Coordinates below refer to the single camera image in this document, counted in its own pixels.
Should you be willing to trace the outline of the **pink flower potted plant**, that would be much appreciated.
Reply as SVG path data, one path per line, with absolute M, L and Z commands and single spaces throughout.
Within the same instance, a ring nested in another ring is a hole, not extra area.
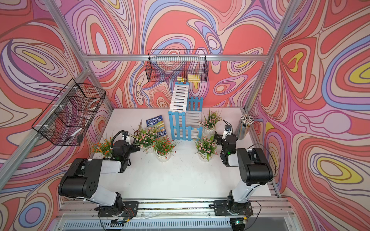
M 140 128 L 134 132 L 136 143 L 145 150 L 147 154 L 154 153 L 154 142 L 159 137 L 160 128 L 157 125 Z
M 202 135 L 203 137 L 206 137 L 210 139 L 214 136 L 216 125 L 218 122 L 220 122 L 223 118 L 221 117 L 221 114 L 217 111 L 211 111 L 209 110 L 209 113 L 207 116 L 204 116 L 204 119 L 202 121 L 199 121 L 199 124 L 203 127 Z
M 200 159 L 202 161 L 209 162 L 213 156 L 218 155 L 217 153 L 217 142 L 214 139 L 214 136 L 209 137 L 203 137 L 201 139 L 198 139 L 195 141 L 195 147 L 197 150 L 197 154 L 199 155 Z

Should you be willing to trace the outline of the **blue white wooden rack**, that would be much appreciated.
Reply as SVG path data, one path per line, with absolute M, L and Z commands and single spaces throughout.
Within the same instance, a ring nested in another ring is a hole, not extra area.
M 200 124 L 203 98 L 189 96 L 188 83 L 175 83 L 169 108 L 169 122 L 173 140 L 192 141 L 202 138 Z

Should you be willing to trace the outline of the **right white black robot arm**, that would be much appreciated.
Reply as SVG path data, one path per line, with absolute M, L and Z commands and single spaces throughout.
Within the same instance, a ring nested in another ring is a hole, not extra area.
M 217 144 L 222 146 L 222 163 L 227 167 L 238 167 L 241 180 L 226 200 L 213 202 L 216 216 L 252 216 L 250 197 L 258 187 L 273 180 L 274 173 L 263 149 L 237 148 L 237 140 L 234 134 L 217 136 Z

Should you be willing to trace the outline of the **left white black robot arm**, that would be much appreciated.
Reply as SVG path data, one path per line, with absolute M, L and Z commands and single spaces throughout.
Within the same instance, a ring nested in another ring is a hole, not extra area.
M 140 150 L 136 138 L 128 131 L 120 131 L 108 144 L 110 158 L 76 158 L 64 174 L 58 188 L 60 196 L 83 199 L 98 205 L 99 218 L 121 217 L 132 219 L 137 215 L 138 202 L 124 202 L 119 192 L 99 184 L 100 176 L 123 173 L 131 165 L 130 155 Z

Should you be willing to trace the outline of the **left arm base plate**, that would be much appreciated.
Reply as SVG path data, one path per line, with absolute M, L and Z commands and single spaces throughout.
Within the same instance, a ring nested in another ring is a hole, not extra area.
M 123 201 L 110 207 L 99 206 L 95 208 L 100 218 L 124 217 L 133 218 L 138 213 L 138 201 Z

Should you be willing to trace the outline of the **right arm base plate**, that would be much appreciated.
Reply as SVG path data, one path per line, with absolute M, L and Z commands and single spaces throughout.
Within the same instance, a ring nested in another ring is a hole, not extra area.
M 227 200 L 213 201 L 214 213 L 216 216 L 246 216 L 253 215 L 253 209 L 250 202 L 236 203 Z

